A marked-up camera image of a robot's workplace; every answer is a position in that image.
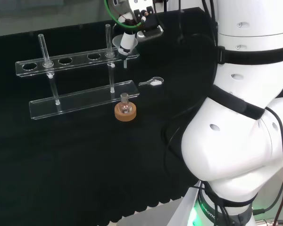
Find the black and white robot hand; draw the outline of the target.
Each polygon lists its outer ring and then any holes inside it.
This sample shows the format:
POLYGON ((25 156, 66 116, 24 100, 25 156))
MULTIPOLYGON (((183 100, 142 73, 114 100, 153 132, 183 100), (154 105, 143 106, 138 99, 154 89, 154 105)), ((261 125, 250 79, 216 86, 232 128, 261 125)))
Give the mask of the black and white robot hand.
POLYGON ((164 32, 154 0, 105 0, 104 4, 116 26, 123 32, 118 54, 124 59, 133 50, 135 40, 143 42, 164 32), (114 16, 111 10, 122 4, 126 6, 126 13, 114 16))

